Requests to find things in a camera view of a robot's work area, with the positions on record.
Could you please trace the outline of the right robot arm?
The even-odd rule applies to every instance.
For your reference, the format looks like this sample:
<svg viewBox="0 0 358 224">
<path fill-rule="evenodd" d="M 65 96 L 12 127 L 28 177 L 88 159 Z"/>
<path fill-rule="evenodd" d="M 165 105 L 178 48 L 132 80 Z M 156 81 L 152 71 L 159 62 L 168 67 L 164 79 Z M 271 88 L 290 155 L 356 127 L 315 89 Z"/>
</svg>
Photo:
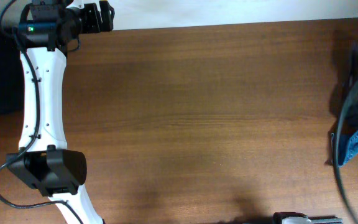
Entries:
<svg viewBox="0 0 358 224">
<path fill-rule="evenodd" d="M 310 218 L 303 213 L 276 212 L 272 217 L 273 224 L 343 224 L 342 218 L 323 217 Z"/>
</svg>

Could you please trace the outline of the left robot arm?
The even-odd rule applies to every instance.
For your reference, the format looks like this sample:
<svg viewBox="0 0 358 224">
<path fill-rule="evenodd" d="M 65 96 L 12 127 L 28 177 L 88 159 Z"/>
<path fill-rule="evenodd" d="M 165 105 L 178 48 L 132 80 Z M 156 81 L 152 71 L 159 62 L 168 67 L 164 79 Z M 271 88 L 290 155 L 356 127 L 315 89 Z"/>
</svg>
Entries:
<svg viewBox="0 0 358 224">
<path fill-rule="evenodd" d="M 19 150 L 6 168 L 56 205 L 67 223 L 102 223 L 85 187 L 82 152 L 68 148 L 62 118 L 63 76 L 69 43 L 113 29 L 108 1 L 32 1 L 12 35 L 24 72 L 24 124 Z"/>
</svg>

